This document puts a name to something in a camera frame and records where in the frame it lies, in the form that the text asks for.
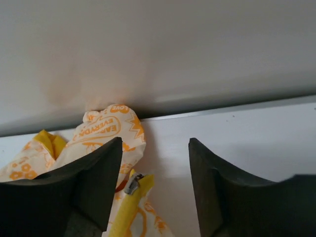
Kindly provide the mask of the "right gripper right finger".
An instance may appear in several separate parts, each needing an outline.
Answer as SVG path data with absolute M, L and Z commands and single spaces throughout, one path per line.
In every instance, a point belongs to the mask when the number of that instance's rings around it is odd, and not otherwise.
M 227 162 L 196 138 L 189 141 L 189 160 L 201 236 L 315 236 L 314 175 L 269 181 Z

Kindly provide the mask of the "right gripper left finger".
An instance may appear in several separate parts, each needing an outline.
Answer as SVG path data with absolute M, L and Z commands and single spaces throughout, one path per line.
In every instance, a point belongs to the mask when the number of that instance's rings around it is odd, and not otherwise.
M 122 139 L 35 179 L 0 185 L 3 237 L 99 237 L 108 226 Z

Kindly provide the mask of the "yellow and patterned jacket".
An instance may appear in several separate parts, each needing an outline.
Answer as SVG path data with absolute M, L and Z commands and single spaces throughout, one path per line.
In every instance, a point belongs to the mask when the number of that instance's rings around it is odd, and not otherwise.
M 124 187 L 143 157 L 146 140 L 136 113 L 125 105 L 110 105 L 83 116 L 69 141 L 42 130 L 29 141 L 15 159 L 0 170 L 0 183 L 32 180 L 90 154 L 112 139 L 122 139 L 122 159 L 111 213 L 101 237 L 170 237 L 171 230 L 148 202 L 154 177 L 144 174 L 133 195 Z

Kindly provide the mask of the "silver zipper slider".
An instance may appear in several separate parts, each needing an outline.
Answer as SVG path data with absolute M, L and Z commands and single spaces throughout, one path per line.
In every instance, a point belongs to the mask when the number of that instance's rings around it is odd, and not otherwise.
M 139 181 L 145 177 L 142 173 L 134 173 L 131 175 L 124 187 L 124 193 L 127 195 L 133 195 L 134 192 L 140 187 Z

